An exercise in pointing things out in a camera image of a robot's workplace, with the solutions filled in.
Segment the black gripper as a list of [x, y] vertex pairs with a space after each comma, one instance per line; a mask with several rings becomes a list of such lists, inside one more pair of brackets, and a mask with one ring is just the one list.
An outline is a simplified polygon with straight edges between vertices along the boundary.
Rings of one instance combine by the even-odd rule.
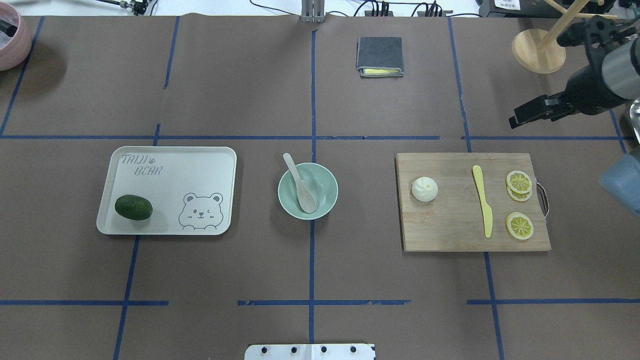
[[509, 127], [517, 129], [539, 120], [553, 122], [553, 117], [578, 113], [596, 116], [625, 102], [607, 87], [601, 73], [586, 66], [567, 80], [563, 91], [552, 96], [537, 96], [514, 109], [514, 116], [509, 117]]

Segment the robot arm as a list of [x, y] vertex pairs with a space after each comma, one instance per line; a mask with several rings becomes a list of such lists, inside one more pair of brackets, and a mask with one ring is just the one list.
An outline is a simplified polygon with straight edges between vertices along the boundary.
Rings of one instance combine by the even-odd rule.
[[[540, 95], [520, 105], [509, 118], [511, 129], [537, 120], [557, 121], [574, 114], [596, 116], [639, 98], [639, 39], [610, 52], [587, 47], [589, 65], [567, 80], [564, 91]], [[631, 214], [639, 216], [639, 148], [605, 171], [599, 184]]]

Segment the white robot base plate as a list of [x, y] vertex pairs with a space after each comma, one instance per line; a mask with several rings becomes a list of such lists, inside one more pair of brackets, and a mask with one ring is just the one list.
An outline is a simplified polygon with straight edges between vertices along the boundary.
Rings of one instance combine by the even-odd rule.
[[252, 344], [245, 360], [375, 360], [374, 344], [364, 342]]

